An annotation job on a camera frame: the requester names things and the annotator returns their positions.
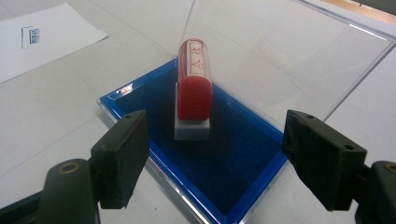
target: paper sheet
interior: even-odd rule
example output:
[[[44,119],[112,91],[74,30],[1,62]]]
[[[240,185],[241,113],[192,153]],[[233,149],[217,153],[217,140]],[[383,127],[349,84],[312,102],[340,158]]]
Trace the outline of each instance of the paper sheet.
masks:
[[[0,21],[0,83],[106,37],[67,4]]]

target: black clamp jaw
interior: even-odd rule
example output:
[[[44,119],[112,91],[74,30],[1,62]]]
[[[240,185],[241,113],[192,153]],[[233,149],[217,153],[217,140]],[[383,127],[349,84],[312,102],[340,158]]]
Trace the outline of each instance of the black clamp jaw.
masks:
[[[97,204],[128,204],[149,157],[145,110],[120,119],[91,149],[88,161],[61,162],[47,173],[44,189],[0,210],[0,223],[98,224]]]
[[[357,223],[396,223],[396,163],[364,164],[367,150],[315,117],[289,110],[283,152],[328,211],[358,204]]]

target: clear acrylic box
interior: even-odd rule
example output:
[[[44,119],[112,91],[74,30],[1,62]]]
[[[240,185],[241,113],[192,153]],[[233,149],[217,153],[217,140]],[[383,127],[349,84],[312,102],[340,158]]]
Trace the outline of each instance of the clear acrylic box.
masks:
[[[98,103],[114,121],[147,109],[148,166],[202,223],[246,221],[286,161],[287,110],[325,120],[395,44],[393,36],[292,0],[193,1],[183,36],[169,41],[192,37],[207,45],[214,83],[207,142],[173,139],[177,58]]]

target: red cylindrical object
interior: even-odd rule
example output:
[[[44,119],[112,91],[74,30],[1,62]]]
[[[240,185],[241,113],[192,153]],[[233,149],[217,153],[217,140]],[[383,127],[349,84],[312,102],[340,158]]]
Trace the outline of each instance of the red cylindrical object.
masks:
[[[212,101],[206,45],[202,40],[188,39],[178,53],[177,117],[180,120],[206,120]]]

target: blue tray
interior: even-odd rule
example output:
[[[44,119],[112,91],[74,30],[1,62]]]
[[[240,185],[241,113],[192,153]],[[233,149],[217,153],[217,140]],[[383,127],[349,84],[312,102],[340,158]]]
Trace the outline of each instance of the blue tray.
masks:
[[[148,111],[150,159],[203,222],[243,220],[286,157],[283,134],[213,85],[209,139],[174,140],[177,59],[99,99],[113,119]]]

